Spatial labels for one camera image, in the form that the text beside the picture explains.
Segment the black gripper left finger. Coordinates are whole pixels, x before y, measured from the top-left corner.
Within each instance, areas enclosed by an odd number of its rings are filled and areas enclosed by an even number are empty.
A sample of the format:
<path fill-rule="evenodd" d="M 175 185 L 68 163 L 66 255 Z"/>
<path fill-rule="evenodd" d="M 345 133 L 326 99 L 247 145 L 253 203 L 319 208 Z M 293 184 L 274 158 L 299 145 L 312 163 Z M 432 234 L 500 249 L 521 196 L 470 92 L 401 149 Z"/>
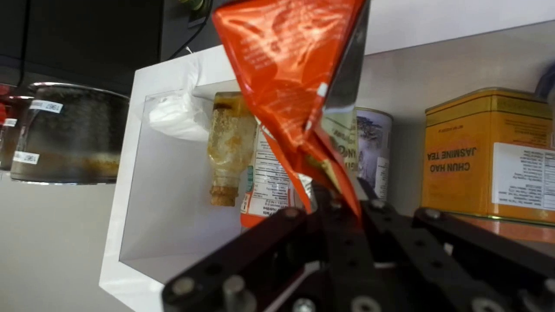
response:
<path fill-rule="evenodd" d="M 333 312 L 370 289 L 371 256 L 347 203 L 314 187 L 314 213 L 286 206 L 172 277 L 163 312 Z"/>

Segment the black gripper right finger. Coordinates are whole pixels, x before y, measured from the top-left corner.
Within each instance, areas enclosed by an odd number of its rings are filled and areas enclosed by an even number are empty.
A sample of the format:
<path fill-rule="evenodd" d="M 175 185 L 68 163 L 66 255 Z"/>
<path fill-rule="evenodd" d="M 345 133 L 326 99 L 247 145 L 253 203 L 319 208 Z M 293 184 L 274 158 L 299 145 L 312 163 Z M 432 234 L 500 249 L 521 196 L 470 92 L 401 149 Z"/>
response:
<path fill-rule="evenodd" d="M 373 255 L 408 269 L 429 310 L 555 312 L 552 256 L 439 210 L 361 206 Z"/>

